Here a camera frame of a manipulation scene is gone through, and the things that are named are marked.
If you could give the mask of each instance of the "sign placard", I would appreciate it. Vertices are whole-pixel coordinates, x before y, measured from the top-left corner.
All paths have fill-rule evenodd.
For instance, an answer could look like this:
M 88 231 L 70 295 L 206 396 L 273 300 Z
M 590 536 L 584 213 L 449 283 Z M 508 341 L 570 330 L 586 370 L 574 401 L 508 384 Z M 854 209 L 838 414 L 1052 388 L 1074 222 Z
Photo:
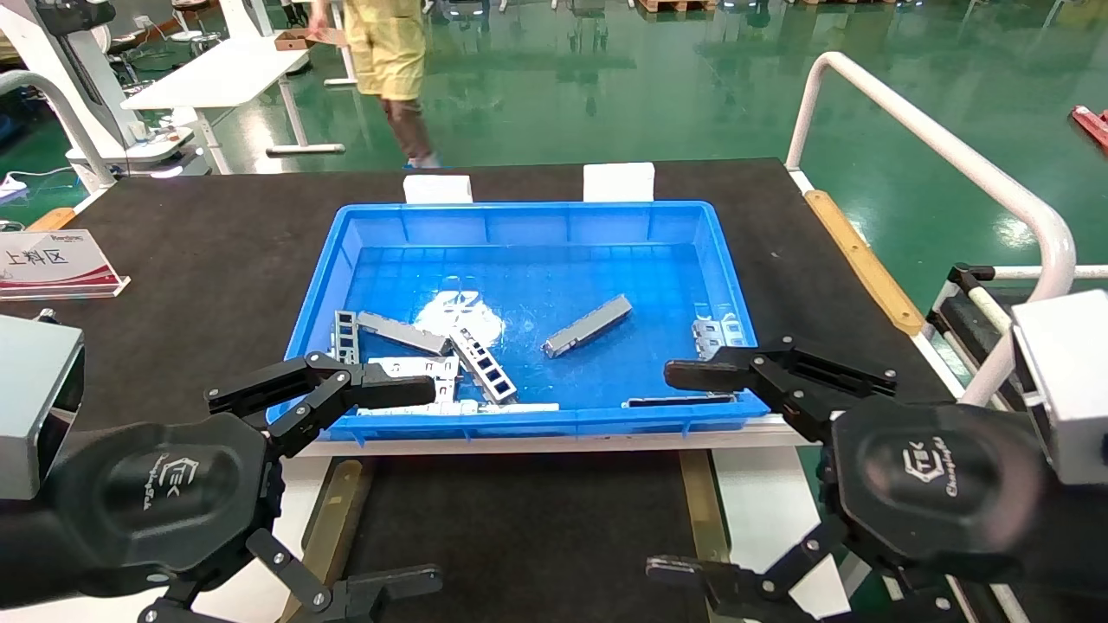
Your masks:
M 129 283 L 88 229 L 0 234 L 0 300 L 109 298 Z

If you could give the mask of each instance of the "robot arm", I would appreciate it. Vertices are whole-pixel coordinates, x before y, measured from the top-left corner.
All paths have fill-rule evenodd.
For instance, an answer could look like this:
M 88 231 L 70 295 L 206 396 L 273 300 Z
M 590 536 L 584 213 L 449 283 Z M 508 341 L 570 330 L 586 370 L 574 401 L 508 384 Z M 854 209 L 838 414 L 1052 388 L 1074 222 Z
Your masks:
M 1016 318 L 1017 343 L 1027 345 L 1038 330 L 1020 327 L 1018 310 Z M 1026 361 L 1043 358 L 1024 354 L 1022 360 L 1026 368 Z M 947 574 L 1065 591 L 1108 590 L 1108 573 L 1097 562 L 1108 554 L 1102 538 L 1108 490 L 1060 480 L 1060 461 L 1044 456 L 1042 431 L 1027 415 L 956 404 L 904 405 L 893 398 L 895 376 L 792 337 L 769 348 L 725 347 L 709 361 L 670 361 L 669 385 L 750 389 L 804 438 L 822 443 L 818 476 L 829 517 L 765 573 L 661 555 L 647 561 L 647 576 L 700 590 L 718 614 L 763 623 L 815 621 L 789 590 L 839 545 L 895 579 L 905 599 L 878 616 L 845 613 L 824 620 L 835 623 L 961 621 Z M 1050 377 L 1042 370 L 1030 376 Z M 1043 394 L 1042 385 L 1037 391 Z M 833 411 L 821 398 L 829 395 L 838 397 L 835 402 L 845 398 L 847 408 Z M 1058 409 L 1045 410 L 1054 418 L 1039 428 L 1058 428 Z M 1054 432 L 1045 436 L 1057 439 Z M 1053 448 L 1057 453 L 1061 446 Z
M 193 600 L 255 558 L 300 600 L 305 621 L 372 616 L 389 599 L 437 591 L 433 565 L 325 586 L 270 532 L 281 457 L 355 406 L 422 405 L 434 395 L 428 377 L 392 378 L 378 365 L 312 353 L 208 389 L 211 415 L 198 422 L 71 432 L 52 461 L 39 458 L 45 478 L 30 499 L 0 500 L 0 569 L 19 570 L 0 583 L 0 610 L 164 586 L 140 621 L 211 623 L 189 610 Z M 273 425 L 244 421 L 301 396 Z

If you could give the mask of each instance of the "white handrail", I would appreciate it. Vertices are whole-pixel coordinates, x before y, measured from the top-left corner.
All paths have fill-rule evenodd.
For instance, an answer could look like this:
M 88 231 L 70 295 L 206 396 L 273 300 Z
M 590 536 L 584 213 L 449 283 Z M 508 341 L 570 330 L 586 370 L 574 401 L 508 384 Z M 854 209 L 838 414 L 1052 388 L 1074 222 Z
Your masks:
M 96 181 L 100 182 L 99 190 L 107 188 L 114 184 L 115 177 L 112 176 L 107 164 L 104 163 L 104 159 L 96 151 L 96 145 L 93 144 L 89 132 L 81 125 L 81 120 L 73 112 L 73 106 L 70 105 L 69 100 L 65 99 L 65 94 L 62 93 L 61 89 L 53 82 L 50 82 L 44 75 L 30 71 L 13 70 L 0 75 L 0 94 L 19 89 L 20 86 L 34 86 L 47 96 L 47 100 L 54 108 L 54 112 L 58 113 L 62 123 L 65 124 L 65 127 L 73 135 L 76 149 L 81 150 L 81 153 L 89 161 L 89 168 L 92 170 L 96 175 Z
M 1043 274 L 1028 300 L 1050 298 L 1069 292 L 1074 282 L 1074 236 L 1061 216 L 1009 177 L 995 164 L 951 134 L 907 100 L 900 96 L 883 82 L 850 60 L 842 52 L 824 52 L 815 59 L 812 70 L 808 73 L 808 84 L 804 86 L 804 98 L 797 115 L 797 126 L 792 130 L 792 143 L 784 166 L 789 171 L 800 170 L 800 155 L 804 151 L 808 129 L 812 124 L 812 111 L 815 99 L 820 94 L 820 83 L 828 68 L 834 69 L 859 91 L 878 103 L 896 121 L 901 122 L 913 134 L 919 136 L 946 162 L 954 165 L 966 177 L 981 186 L 988 196 L 996 200 L 1026 223 L 1039 244 L 1043 258 Z M 1001 384 L 1012 374 L 1015 367 L 1012 351 L 1012 336 L 1004 335 L 993 353 L 982 362 L 977 375 L 970 381 L 960 402 L 984 405 L 996 392 Z

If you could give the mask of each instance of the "blue crate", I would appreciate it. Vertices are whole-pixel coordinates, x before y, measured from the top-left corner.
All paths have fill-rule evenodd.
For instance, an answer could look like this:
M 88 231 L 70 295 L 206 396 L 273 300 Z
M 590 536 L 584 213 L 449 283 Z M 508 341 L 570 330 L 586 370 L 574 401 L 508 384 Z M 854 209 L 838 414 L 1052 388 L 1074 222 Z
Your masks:
M 543 341 L 624 294 L 630 316 L 586 346 L 548 359 Z M 334 312 L 371 312 L 444 334 L 455 323 L 490 347 L 521 402 L 558 411 L 357 416 L 332 440 L 456 439 L 735 430 L 765 415 L 749 392 L 731 404 L 620 405 L 679 396 L 663 368 L 696 358 L 696 318 L 727 324 L 756 346 L 715 210 L 702 202 L 350 205 L 319 256 L 286 357 L 330 346 Z M 360 331 L 362 359 L 421 355 Z M 469 375 L 460 399 L 482 400 Z M 270 409 L 273 421 L 291 404 Z

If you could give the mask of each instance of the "black table surface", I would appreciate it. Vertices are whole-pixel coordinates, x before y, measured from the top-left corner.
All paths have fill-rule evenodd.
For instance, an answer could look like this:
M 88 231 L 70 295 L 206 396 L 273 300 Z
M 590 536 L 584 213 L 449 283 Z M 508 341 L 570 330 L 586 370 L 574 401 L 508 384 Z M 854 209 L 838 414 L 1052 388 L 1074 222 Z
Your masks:
M 656 166 L 657 198 L 716 207 L 759 339 L 819 340 L 895 368 L 905 400 L 948 398 L 780 162 Z M 449 173 L 470 175 L 479 201 L 582 196 L 579 165 Z M 279 360 L 335 212 L 403 202 L 403 176 L 232 175 L 111 188 L 71 227 L 91 229 L 133 283 L 117 299 L 50 304 L 85 331 L 78 426 L 196 420 L 206 413 L 204 387 Z M 42 306 L 0 313 L 32 316 Z M 394 604 L 404 621 L 702 620 L 700 602 L 645 582 L 642 561 L 656 553 L 694 554 L 675 453 L 408 457 L 379 461 L 349 571 L 449 563 L 442 594 Z

